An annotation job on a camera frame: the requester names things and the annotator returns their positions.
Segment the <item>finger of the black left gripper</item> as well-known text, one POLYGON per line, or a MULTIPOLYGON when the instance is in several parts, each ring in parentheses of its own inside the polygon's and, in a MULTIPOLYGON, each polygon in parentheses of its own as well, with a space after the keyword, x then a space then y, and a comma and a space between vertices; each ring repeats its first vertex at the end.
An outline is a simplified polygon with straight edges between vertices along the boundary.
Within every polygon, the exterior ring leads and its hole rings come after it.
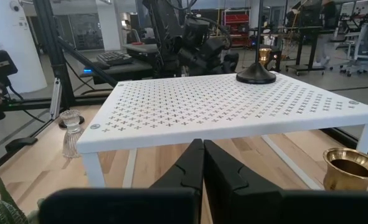
POLYGON ((222 70, 224 73, 234 73, 239 60, 238 53, 229 53, 224 56, 224 61, 222 62, 222 70))

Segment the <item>black side desk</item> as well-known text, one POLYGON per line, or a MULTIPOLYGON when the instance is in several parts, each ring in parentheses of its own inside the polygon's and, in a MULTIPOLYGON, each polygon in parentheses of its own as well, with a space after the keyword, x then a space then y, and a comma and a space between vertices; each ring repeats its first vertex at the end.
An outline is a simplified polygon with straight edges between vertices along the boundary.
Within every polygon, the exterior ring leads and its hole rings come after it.
POLYGON ((92 60, 92 62, 118 82, 125 80, 142 80, 144 78, 153 78, 156 53, 158 51, 157 45, 137 42, 126 44, 123 47, 125 48, 126 52, 120 53, 131 56, 133 58, 133 63, 110 66, 106 63, 99 62, 97 57, 96 59, 92 60))

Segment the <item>black keyboard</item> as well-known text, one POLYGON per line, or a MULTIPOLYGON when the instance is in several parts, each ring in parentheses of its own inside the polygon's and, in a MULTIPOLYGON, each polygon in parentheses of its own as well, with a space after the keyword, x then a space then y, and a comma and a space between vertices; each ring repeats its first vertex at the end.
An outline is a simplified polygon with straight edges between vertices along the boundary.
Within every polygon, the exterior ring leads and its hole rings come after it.
POLYGON ((133 58, 128 54, 120 52, 104 52, 97 55, 97 60, 99 62, 106 63, 110 66, 126 65, 133 63, 133 58))

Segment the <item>gold candlestick holder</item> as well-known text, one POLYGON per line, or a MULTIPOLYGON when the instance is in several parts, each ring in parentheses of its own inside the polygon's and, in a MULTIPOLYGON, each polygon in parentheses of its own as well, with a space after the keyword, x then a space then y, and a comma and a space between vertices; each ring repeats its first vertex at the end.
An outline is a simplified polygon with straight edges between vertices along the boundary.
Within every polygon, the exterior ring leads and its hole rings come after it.
POLYGON ((258 51, 258 62, 264 67, 270 61, 270 52, 271 49, 263 48, 258 51))
POLYGON ((368 154, 334 147, 324 151, 323 159, 327 163, 323 179, 326 190, 368 189, 368 154))

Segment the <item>black frame post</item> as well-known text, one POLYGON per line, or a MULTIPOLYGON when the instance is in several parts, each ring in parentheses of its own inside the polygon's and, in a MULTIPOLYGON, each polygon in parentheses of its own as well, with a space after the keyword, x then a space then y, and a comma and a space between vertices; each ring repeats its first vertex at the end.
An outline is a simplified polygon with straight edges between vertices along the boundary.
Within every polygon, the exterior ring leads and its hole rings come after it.
POLYGON ((33 3, 54 77, 59 78, 61 81, 62 107, 69 109, 75 103, 75 96, 73 94, 68 68, 65 63, 65 56, 58 43, 59 35, 50 0, 33 0, 33 3))

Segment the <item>clear ribbed glass candle holder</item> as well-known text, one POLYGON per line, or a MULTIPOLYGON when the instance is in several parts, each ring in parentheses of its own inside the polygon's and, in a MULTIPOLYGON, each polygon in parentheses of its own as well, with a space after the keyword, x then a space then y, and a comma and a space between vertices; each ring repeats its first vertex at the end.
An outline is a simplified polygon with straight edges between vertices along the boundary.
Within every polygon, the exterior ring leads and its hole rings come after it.
POLYGON ((60 114, 60 118, 66 125, 66 133, 63 141, 62 154, 66 158, 77 158, 77 141, 84 132, 80 126, 80 112, 78 110, 67 110, 60 114))

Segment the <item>white aluminium bar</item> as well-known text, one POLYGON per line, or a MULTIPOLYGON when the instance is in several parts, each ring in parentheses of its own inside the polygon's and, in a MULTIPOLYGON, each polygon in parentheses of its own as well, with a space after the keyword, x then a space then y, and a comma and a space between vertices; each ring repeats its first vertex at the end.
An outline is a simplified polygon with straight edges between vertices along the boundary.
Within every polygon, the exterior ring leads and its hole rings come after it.
POLYGON ((59 117, 61 97, 62 97, 61 81, 59 78, 55 78, 49 110, 50 119, 52 120, 55 120, 59 117))

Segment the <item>black frame base beam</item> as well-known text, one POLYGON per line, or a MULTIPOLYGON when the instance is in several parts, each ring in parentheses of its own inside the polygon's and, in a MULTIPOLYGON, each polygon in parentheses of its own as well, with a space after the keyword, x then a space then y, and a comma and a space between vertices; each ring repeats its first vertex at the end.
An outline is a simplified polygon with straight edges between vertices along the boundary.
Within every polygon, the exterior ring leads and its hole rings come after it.
MULTIPOLYGON (((102 105, 108 94, 102 95, 80 95, 75 96, 72 101, 61 99, 61 108, 71 108, 75 106, 102 105)), ((51 98, 34 98, 29 100, 3 101, 1 109, 3 111, 19 111, 19 110, 38 110, 47 109, 51 106, 51 98)))

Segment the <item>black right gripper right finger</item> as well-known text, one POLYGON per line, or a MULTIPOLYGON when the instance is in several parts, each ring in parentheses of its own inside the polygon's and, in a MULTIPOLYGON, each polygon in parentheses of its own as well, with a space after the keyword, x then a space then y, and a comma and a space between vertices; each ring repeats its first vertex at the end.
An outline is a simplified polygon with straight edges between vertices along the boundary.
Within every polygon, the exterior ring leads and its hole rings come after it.
POLYGON ((368 224, 368 192, 285 190, 211 140, 204 182, 214 224, 368 224))

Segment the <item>white perforated metal shelf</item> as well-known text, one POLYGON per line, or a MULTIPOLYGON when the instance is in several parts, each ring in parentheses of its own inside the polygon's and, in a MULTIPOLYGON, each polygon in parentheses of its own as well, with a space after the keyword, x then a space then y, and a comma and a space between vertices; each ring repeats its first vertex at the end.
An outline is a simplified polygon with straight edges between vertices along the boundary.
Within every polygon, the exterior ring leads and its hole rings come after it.
POLYGON ((283 74, 265 85, 235 74, 120 82, 77 142, 89 184, 104 187, 99 153, 130 152, 130 187, 142 147, 314 129, 363 126, 357 150, 368 151, 368 105, 283 74))

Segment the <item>person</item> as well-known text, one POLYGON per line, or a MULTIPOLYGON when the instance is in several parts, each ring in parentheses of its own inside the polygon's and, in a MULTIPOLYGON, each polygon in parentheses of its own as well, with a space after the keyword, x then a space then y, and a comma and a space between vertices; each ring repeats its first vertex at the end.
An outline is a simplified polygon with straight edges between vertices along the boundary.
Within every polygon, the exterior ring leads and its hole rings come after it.
MULTIPOLYGON (((336 5, 333 0, 322 0, 320 18, 323 30, 336 29, 336 13, 336 5)), ((325 66, 329 63, 331 59, 331 52, 334 47, 334 44, 331 43, 332 36, 333 34, 318 35, 313 66, 325 66)))

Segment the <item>red storage shelving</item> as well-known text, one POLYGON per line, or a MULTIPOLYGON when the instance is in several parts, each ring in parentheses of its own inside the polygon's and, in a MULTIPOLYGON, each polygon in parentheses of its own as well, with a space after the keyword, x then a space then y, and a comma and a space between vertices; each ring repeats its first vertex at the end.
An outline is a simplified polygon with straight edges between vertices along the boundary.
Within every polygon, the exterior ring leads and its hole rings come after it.
POLYGON ((222 13, 222 24, 230 34, 232 47, 248 47, 250 43, 250 10, 226 9, 222 13))

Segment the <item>spiky green succulent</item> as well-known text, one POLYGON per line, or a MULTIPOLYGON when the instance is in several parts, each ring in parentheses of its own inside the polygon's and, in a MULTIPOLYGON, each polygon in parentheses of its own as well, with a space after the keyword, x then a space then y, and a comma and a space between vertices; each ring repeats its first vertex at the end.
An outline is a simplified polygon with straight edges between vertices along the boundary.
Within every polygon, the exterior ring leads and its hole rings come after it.
POLYGON ((30 224, 0 178, 0 224, 30 224))

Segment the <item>black diagonal frame brace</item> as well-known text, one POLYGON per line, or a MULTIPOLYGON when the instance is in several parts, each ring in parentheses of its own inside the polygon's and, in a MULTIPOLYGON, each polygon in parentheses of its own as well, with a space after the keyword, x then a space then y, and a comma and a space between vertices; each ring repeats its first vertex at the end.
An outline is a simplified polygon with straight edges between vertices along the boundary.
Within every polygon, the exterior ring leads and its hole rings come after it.
POLYGON ((92 69, 92 72, 98 77, 100 77, 104 82, 108 83, 112 87, 115 87, 117 85, 118 82, 114 78, 105 73, 101 68, 96 66, 93 62, 84 57, 81 53, 76 51, 74 47, 72 47, 67 41, 63 40, 63 38, 58 37, 57 42, 58 45, 65 51, 67 51, 73 58, 75 58, 82 64, 90 67, 92 69))

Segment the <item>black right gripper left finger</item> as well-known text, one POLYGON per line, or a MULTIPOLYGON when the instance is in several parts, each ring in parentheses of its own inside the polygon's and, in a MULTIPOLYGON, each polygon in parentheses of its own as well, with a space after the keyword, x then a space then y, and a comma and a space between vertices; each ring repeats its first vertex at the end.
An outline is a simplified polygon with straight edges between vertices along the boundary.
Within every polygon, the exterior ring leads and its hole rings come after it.
POLYGON ((200 224, 204 144, 195 139, 147 189, 75 188, 48 196, 40 224, 200 224))

